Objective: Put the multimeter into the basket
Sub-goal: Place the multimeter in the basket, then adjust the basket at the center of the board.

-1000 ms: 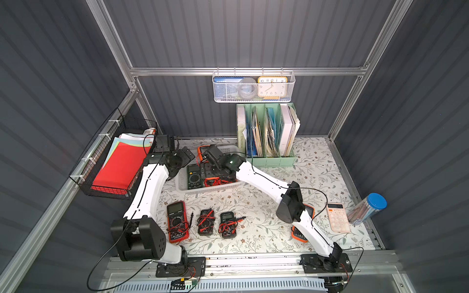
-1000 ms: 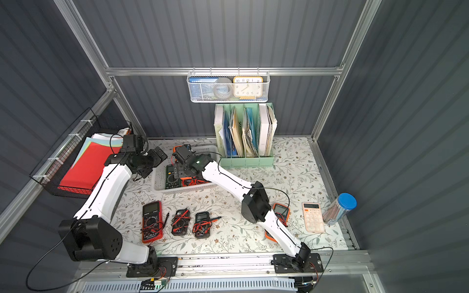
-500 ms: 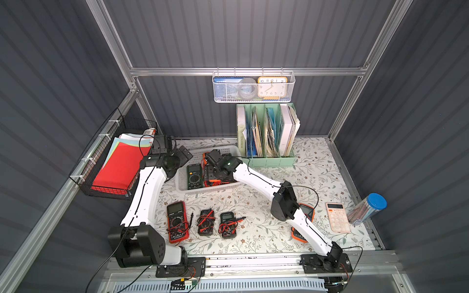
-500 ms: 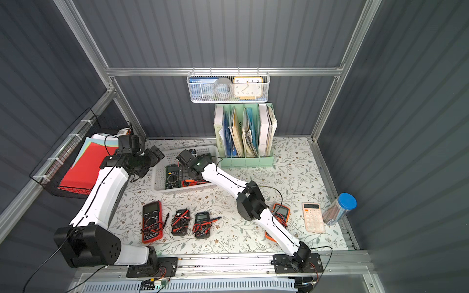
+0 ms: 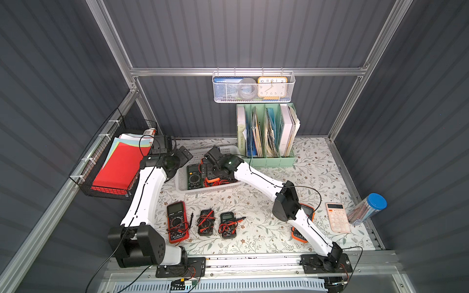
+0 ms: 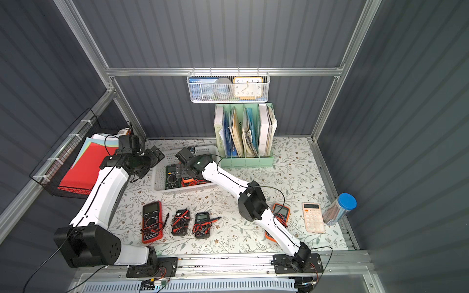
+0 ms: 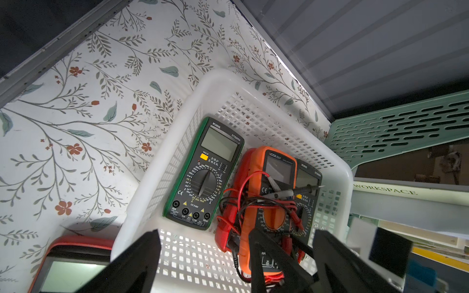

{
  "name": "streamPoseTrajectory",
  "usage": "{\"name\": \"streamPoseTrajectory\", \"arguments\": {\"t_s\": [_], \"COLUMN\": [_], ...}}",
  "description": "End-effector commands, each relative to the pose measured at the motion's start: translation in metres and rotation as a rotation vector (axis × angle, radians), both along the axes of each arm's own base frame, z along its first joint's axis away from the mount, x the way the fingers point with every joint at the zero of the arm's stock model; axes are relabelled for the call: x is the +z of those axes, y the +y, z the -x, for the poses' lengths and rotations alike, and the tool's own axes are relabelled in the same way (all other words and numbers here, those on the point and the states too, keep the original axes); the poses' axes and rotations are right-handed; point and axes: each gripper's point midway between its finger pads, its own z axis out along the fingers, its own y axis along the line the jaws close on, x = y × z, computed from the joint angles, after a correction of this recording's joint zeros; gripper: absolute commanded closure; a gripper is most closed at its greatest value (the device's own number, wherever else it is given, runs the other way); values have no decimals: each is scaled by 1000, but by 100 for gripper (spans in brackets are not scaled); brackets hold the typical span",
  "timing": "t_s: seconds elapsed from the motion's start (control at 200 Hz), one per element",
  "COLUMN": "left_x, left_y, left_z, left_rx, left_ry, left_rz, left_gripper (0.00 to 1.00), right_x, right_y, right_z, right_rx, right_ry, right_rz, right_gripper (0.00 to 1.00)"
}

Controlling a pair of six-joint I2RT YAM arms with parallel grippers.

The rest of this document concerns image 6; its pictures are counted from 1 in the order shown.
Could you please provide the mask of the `green multimeter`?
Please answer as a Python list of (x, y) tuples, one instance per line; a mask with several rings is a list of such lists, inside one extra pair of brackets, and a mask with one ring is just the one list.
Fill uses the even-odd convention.
[(165, 190), (182, 187), (180, 164), (172, 164), (166, 167)]

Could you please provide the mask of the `white plastic basket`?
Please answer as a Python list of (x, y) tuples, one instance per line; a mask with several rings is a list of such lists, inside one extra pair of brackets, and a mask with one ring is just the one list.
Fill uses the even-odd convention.
[[(189, 146), (189, 149), (195, 155), (212, 155), (216, 156), (219, 155), (217, 146), (215, 145), (202, 145), (202, 146)], [(189, 192), (189, 191), (196, 191), (202, 190), (207, 188), (214, 188), (216, 185), (214, 183), (196, 185), (196, 186), (186, 186), (180, 187), (175, 189), (166, 189), (166, 179), (168, 177), (168, 172), (166, 171), (166, 167), (169, 165), (174, 165), (179, 163), (179, 160), (176, 158), (176, 154), (181, 150), (168, 150), (163, 151), (162, 153), (165, 155), (165, 158), (159, 162), (152, 171), (152, 182), (153, 186), (152, 189), (154, 192), (160, 192), (163, 194), (171, 193), (171, 192)]]

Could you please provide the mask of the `red multimeter near left arm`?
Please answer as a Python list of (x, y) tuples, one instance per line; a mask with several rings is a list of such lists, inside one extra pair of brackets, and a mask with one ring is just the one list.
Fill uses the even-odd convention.
[(150, 245), (163, 237), (169, 214), (166, 219), (162, 219), (162, 203), (154, 201), (142, 208), (142, 228), (140, 230), (142, 243)]

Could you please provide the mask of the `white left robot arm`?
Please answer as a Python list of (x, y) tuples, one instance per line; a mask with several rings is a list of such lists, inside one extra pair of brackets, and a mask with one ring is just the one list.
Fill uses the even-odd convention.
[(136, 135), (118, 139), (117, 150), (99, 161), (100, 171), (85, 204), (68, 227), (58, 228), (54, 234), (58, 251), (71, 268), (157, 266), (154, 249), (122, 244), (109, 225), (131, 175), (145, 177), (165, 155), (156, 146), (143, 150)]

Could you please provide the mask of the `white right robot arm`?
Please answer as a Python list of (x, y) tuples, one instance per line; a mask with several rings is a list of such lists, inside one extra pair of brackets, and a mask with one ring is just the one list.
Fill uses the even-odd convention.
[(262, 186), (256, 181), (243, 181), (220, 167), (210, 155), (197, 156), (188, 148), (181, 149), (175, 157), (188, 168), (190, 175), (201, 176), (222, 187), (238, 200), (238, 211), (245, 220), (264, 229), (291, 258), (291, 267), (302, 272), (311, 255), (311, 249), (275, 217), (268, 206)]

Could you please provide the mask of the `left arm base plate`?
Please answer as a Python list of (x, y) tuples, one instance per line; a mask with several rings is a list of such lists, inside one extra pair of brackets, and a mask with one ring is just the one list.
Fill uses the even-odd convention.
[(139, 266), (129, 266), (127, 278), (169, 278), (176, 274), (177, 257), (160, 257), (153, 247), (149, 248), (147, 262)]

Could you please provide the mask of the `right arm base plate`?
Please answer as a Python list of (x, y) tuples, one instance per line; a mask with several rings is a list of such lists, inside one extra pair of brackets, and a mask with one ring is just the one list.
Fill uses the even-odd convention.
[(278, 274), (324, 272), (322, 259), (317, 253), (311, 253), (304, 261), (288, 255), (274, 255), (271, 265)]

